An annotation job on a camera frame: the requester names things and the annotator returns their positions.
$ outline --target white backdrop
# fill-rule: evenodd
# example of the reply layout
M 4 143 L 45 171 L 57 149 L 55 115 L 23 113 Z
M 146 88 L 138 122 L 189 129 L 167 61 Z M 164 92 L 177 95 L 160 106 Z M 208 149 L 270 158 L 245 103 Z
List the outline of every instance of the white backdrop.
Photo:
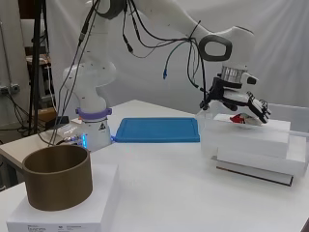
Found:
M 47 17 L 51 45 L 52 70 L 56 90 L 62 82 L 63 69 L 71 63 L 80 31 L 86 0 L 47 1 Z M 196 20 L 212 31 L 233 25 L 246 27 L 256 35 L 255 52 L 249 70 L 260 79 L 253 93 L 272 103 L 309 106 L 309 2 L 308 0 L 179 0 Z M 181 37 L 176 31 L 154 25 L 145 17 L 146 25 L 161 37 Z M 98 90 L 112 106 L 129 100 L 152 102 L 196 113 L 202 93 L 186 78 L 188 46 L 178 49 L 168 69 L 167 80 L 162 74 L 166 57 L 173 46 L 156 50 L 147 59 L 128 53 L 122 39 L 123 15 L 111 22 L 109 54 L 118 76 L 116 81 Z M 134 52 L 148 53 L 133 34 L 132 25 L 126 35 Z M 156 41 L 142 34 L 147 44 Z M 208 86 L 219 73 L 221 64 L 206 63 Z M 201 74 L 196 77 L 201 84 Z M 78 106 L 72 98 L 68 114 L 73 117 Z

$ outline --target blue tray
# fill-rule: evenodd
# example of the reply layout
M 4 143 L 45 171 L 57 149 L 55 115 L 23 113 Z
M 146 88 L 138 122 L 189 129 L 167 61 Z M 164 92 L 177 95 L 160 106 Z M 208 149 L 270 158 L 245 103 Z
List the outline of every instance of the blue tray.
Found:
M 194 118 L 125 118 L 116 137 L 119 143 L 200 142 Z

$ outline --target label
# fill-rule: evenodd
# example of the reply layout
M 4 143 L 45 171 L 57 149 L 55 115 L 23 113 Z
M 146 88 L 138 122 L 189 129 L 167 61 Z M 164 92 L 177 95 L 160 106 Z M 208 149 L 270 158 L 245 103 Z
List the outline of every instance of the label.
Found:
M 29 224 L 26 225 L 27 230 L 18 228 L 18 224 L 13 225 L 11 228 L 13 231 L 27 231 L 27 232 L 91 232 L 95 231 L 97 228 L 95 225 L 55 225 L 55 224 L 47 224 L 47 225 L 38 225 L 38 224 Z

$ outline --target electrical outlet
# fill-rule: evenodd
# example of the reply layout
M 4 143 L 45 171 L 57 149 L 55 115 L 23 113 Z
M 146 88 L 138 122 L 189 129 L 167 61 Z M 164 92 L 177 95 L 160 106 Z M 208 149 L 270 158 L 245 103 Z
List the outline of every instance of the electrical outlet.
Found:
M 7 86 L 0 86 L 0 97 L 7 96 L 9 94 L 9 88 Z
M 18 94 L 19 92 L 20 92 L 19 85 L 18 84 L 11 84 L 11 86 L 10 86 L 10 93 L 12 95 L 14 95 L 14 94 Z

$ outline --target black cable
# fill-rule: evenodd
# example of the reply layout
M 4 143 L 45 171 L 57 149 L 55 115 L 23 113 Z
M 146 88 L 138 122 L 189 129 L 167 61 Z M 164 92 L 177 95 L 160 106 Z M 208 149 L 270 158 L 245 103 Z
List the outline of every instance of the black cable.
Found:
M 133 26 L 134 26 L 134 30 L 135 30 L 135 34 L 136 34 L 136 37 L 138 39 L 138 41 L 143 45 L 145 46 L 146 48 L 159 48 L 159 47 L 163 47 L 163 46 L 166 46 L 166 45 L 169 45 L 169 44 L 173 44 L 175 42 L 178 42 L 178 41 L 188 41 L 188 38 L 185 38 L 185 39 L 173 39 L 173 40 L 167 40 L 167 39 L 160 39 L 156 36 L 154 36 L 153 34 L 151 34 L 145 27 L 143 21 L 141 20 L 140 16 L 139 16 L 139 13 L 137 12 L 137 10 L 134 10 L 132 9 L 131 7 L 131 4 L 130 4 L 130 0 L 127 0 L 128 1 L 128 5 L 129 5 L 129 8 L 130 8 L 130 12 L 131 12 L 131 18 L 132 18 L 132 22 L 133 22 Z M 139 17 L 139 21 L 140 21 L 140 24 L 142 25 L 143 29 L 153 38 L 159 40 L 159 41 L 163 41 L 163 42 L 167 42 L 166 44 L 162 44 L 162 45 L 157 45 L 157 46 L 150 46 L 150 45 L 145 45 L 145 43 L 143 43 L 143 41 L 141 40 L 141 37 L 140 37 L 140 34 L 139 34 L 139 30 L 138 30 L 138 27 L 137 27 L 137 23 L 136 23 L 136 20 L 133 16 L 133 13 L 136 13 L 136 15 Z
M 204 102 L 206 102 L 206 99 L 207 99 L 207 91 L 206 91 L 206 76 L 205 76 L 205 64 L 204 64 L 204 60 L 202 58 L 202 55 L 201 55 L 201 51 L 200 51 L 200 48 L 199 48 L 199 45 L 197 44 L 196 42 L 196 39 L 193 40 L 193 43 L 195 44 L 196 48 L 197 48 L 197 52 L 199 54 L 199 57 L 200 57 L 200 60 L 201 60 L 201 63 L 202 63 L 202 77 L 203 77 L 203 99 L 204 99 Z
M 98 5 L 94 5 L 94 6 L 92 7 L 92 9 L 90 10 L 90 12 L 88 13 L 88 15 L 90 16 L 90 18 L 91 18 L 92 10 L 93 10 L 94 7 L 98 7 Z M 94 23 L 95 23 L 95 20 L 96 20 L 96 16 L 97 16 L 97 14 L 95 14 L 95 16 L 94 16 L 94 18 L 93 18 L 93 21 L 92 21 L 92 24 L 91 24 L 91 27 L 90 27 L 90 31 L 89 31 L 88 36 L 87 36 L 87 40 L 86 40 L 86 42 L 85 42 L 85 45 L 84 45 L 84 47 L 83 47 L 83 49 L 82 49 L 82 52 L 81 52 L 81 55 L 80 55 L 80 57 L 79 57 L 79 60 L 78 60 L 77 66 L 76 66 L 76 72 L 75 72 L 74 81 L 73 81 L 72 87 L 71 87 L 71 89 L 70 89 L 70 94 L 69 94 L 68 100 L 67 100 L 67 102 L 64 102 L 64 106 L 65 106 L 65 107 L 63 107 L 61 118 L 60 118 L 60 120 L 58 121 L 58 120 L 57 120 L 57 119 L 58 119 L 58 114 L 59 114 L 59 112 L 60 112 L 60 111 L 59 111 L 59 110 L 60 110 L 60 108 L 59 108 L 59 107 L 60 107 L 60 98 L 59 98 L 59 104 L 58 104 L 59 107 L 58 107 L 58 110 L 57 110 L 57 118 L 56 118 L 56 120 L 55 120 L 55 126 L 54 126 L 55 128 L 56 128 L 56 126 L 57 126 L 57 121 L 58 121 L 59 123 L 62 121 L 62 118 L 64 117 L 64 114 L 65 114 L 65 112 L 66 112 L 66 110 L 67 110 L 67 107 L 68 107 L 68 104 L 69 104 L 69 102 L 70 102 L 70 98 L 71 98 L 72 92 L 73 92 L 73 90 L 74 90 L 74 88 L 75 88 L 75 84 L 76 84 L 76 79 L 77 79 L 77 75 L 78 75 L 79 65 L 80 65 L 81 59 L 82 59 L 82 57 L 83 57 L 83 55 L 84 55 L 84 52 L 85 52 L 86 46 L 87 46 L 87 44 L 88 44 L 88 41 L 89 41 L 91 32 L 92 32 L 92 30 L 93 30 L 93 26 L 94 26 Z M 71 65 L 71 67 L 70 67 L 68 76 L 67 76 L 67 78 L 65 79 L 65 81 L 64 81 L 64 83 L 63 83 L 63 85 L 62 85 L 62 87 L 65 85 L 65 83 L 67 82 L 67 80 L 68 80 L 68 78 L 69 78 L 70 71 L 71 71 L 71 69 L 72 69 L 73 64 L 75 63 L 75 59 L 76 59 L 76 57 L 77 57 L 77 53 L 78 53 L 78 50 L 79 50 L 79 47 L 80 47 L 80 46 L 81 46 L 81 43 L 80 43 L 80 44 L 78 45 L 78 47 L 77 47 L 76 54 L 75 54 L 75 56 L 74 56 L 72 65 Z M 52 133 L 52 136 L 51 136 L 51 138 L 50 138 L 50 141 L 49 141 L 48 146 L 49 146 L 50 144 L 52 144 L 52 145 L 55 144 L 57 131 L 58 131 L 58 129 L 54 129 L 54 131 L 53 131 L 53 133 Z
M 142 20 L 142 18 L 140 17 L 138 11 L 137 11 L 137 8 L 136 8 L 136 5 L 135 5 L 134 1 L 133 1 L 133 0 L 127 0 L 127 1 L 128 1 L 129 6 L 130 6 L 130 3 L 131 3 L 131 4 L 132 4 L 132 7 L 134 8 L 134 11 L 131 11 L 131 15 L 132 15 L 133 13 L 136 13 L 137 18 L 138 18 L 140 24 L 142 25 L 143 29 L 144 29 L 145 32 L 146 32 L 148 35 L 150 35 L 151 37 L 153 37 L 153 38 L 155 38 L 155 39 L 157 39 L 157 40 L 159 40 L 159 41 L 165 41 L 165 42 L 178 42 L 178 41 L 187 41 L 187 40 L 188 40 L 188 38 L 180 38 L 180 39 L 163 39 L 163 38 L 160 38 L 160 37 L 157 37 L 157 36 L 153 35 L 153 34 L 152 34 L 150 31 L 148 31 L 148 29 L 145 27 L 145 25 L 144 25 L 144 23 L 143 23 L 143 20 Z
M 190 43 L 190 50 L 189 50 L 189 55 L 188 55 L 188 58 L 187 58 L 187 65 L 186 65 L 186 74 L 187 74 L 187 78 L 188 80 L 190 81 L 190 83 L 195 87 L 195 88 L 199 88 L 199 85 L 195 84 L 192 80 L 191 80 L 191 77 L 190 77 L 190 60 L 191 60 L 191 53 L 192 53 L 192 43 Z

